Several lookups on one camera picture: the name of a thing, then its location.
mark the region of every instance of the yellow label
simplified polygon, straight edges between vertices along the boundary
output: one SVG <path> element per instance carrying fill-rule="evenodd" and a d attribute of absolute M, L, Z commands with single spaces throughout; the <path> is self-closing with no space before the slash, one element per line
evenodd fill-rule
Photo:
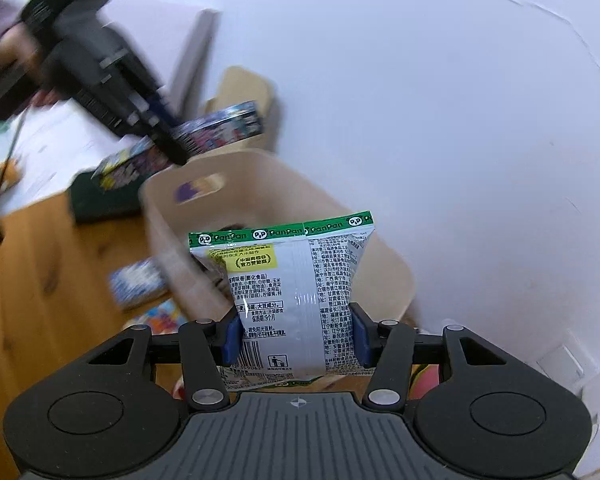
<path fill-rule="evenodd" d="M 272 244 L 211 249 L 208 255 L 217 263 L 224 265 L 227 272 L 252 272 L 275 269 L 278 266 Z"/>

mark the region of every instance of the wooden table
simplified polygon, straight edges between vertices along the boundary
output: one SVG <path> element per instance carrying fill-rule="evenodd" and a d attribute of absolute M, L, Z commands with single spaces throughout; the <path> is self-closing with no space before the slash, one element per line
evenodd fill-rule
<path fill-rule="evenodd" d="M 2 439 L 2 416 L 19 393 L 119 332 L 149 306 L 122 313 L 107 275 L 149 255 L 144 221 L 75 226 L 65 194 L 4 218 L 0 247 L 0 479 L 18 471 Z M 177 368 L 158 371 L 170 387 Z"/>

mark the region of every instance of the snack bag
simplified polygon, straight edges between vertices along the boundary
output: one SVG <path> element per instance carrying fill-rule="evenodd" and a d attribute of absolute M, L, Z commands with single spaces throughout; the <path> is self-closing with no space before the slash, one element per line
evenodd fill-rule
<path fill-rule="evenodd" d="M 229 390 L 324 374 L 370 375 L 353 352 L 351 280 L 374 230 L 369 211 L 304 224 L 189 234 L 190 252 L 228 276 L 244 333 Z"/>

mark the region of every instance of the beige plastic basket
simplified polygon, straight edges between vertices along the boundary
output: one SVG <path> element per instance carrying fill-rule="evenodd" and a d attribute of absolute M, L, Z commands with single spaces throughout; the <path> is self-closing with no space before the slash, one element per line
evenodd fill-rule
<path fill-rule="evenodd" d="M 181 186 L 205 177 L 218 183 L 215 190 L 178 203 Z M 191 319 L 220 319 L 231 304 L 194 264 L 187 246 L 189 232 L 236 223 L 257 228 L 352 213 L 261 150 L 197 156 L 181 168 L 152 176 L 140 196 L 151 251 Z M 409 267 L 374 233 L 352 284 L 352 301 L 374 320 L 405 319 L 414 290 Z"/>

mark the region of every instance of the blue and white package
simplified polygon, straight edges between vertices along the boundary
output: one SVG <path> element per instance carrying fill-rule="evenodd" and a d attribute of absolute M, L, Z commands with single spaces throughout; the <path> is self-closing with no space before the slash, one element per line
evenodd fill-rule
<path fill-rule="evenodd" d="M 132 308 L 159 298 L 167 292 L 167 283 L 152 258 L 147 258 L 112 272 L 109 288 L 120 307 Z"/>

